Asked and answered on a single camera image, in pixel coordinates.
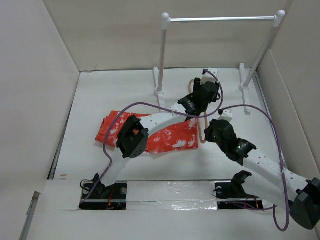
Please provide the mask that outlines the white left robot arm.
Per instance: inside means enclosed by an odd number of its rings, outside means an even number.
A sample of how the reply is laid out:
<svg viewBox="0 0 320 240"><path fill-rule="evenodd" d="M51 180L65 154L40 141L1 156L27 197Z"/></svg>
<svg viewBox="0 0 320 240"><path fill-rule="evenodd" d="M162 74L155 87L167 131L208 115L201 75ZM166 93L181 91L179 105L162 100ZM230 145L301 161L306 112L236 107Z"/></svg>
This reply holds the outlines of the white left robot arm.
<svg viewBox="0 0 320 240"><path fill-rule="evenodd" d="M93 178L95 194L103 199L111 194L111 186L115 184L118 175L129 160L139 157L146 150L149 137L174 124L204 118L201 114L206 112L209 104L223 96L218 94L220 88L221 85L216 76L204 83L200 79L195 79L193 92L169 108L137 102L122 110L116 119L136 105L158 108L160 112L141 118L135 115L129 116L118 133L113 155L109 155L106 147L103 147L109 163L103 172L97 173Z"/></svg>

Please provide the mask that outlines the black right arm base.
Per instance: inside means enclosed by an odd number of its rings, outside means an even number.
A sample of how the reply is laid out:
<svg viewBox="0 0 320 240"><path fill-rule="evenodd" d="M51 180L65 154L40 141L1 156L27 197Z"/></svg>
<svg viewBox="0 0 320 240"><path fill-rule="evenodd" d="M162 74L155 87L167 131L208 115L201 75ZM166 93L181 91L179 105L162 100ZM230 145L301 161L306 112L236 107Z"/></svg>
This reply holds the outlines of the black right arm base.
<svg viewBox="0 0 320 240"><path fill-rule="evenodd" d="M251 176L251 173L242 170L232 179L215 181L215 189L211 194L217 199L217 208L219 210L263 210L261 198L247 194L243 188L245 180Z"/></svg>

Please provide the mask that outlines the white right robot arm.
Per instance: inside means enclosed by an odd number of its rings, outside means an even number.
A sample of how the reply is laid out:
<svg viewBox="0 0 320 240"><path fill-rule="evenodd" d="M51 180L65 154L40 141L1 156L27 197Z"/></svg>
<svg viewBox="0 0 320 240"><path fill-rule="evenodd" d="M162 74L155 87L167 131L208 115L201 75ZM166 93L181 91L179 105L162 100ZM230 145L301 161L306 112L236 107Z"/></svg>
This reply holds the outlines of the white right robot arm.
<svg viewBox="0 0 320 240"><path fill-rule="evenodd" d="M312 230L320 221L320 180L309 180L269 159L248 140L238 138L224 119L212 120L204 131L207 142L216 143L228 159L249 170L231 184L237 197L255 195L285 211L301 227Z"/></svg>

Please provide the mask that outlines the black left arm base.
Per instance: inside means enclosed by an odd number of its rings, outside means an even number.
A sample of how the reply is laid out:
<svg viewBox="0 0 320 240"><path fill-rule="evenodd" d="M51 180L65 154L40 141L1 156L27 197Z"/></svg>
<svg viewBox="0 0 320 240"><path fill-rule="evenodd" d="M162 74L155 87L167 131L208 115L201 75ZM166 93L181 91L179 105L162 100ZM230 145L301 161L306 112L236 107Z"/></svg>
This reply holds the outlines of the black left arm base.
<svg viewBox="0 0 320 240"><path fill-rule="evenodd" d="M109 187L98 185L89 195L95 183L92 180L83 179L80 182L82 189L79 208L81 210L107 210L121 211L127 209L127 188L126 182L118 182Z"/></svg>

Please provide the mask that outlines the orange white tie-dye trousers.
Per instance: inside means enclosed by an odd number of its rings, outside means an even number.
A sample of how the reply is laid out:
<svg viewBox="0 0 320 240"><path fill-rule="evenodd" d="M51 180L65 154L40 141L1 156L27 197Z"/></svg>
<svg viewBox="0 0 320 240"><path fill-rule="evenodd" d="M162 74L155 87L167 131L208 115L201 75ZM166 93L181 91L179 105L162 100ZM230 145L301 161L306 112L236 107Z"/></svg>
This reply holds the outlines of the orange white tie-dye trousers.
<svg viewBox="0 0 320 240"><path fill-rule="evenodd" d="M100 129L95 137L97 142L103 144L107 132L120 111L111 111L101 123ZM148 114L125 112L115 122L112 127L106 144L111 147L116 146L118 133L123 127L128 117L135 115L137 118L146 117ZM199 147L198 124L195 119L180 122L168 126L149 137L145 152L149 154L160 154L174 151L194 150Z"/></svg>

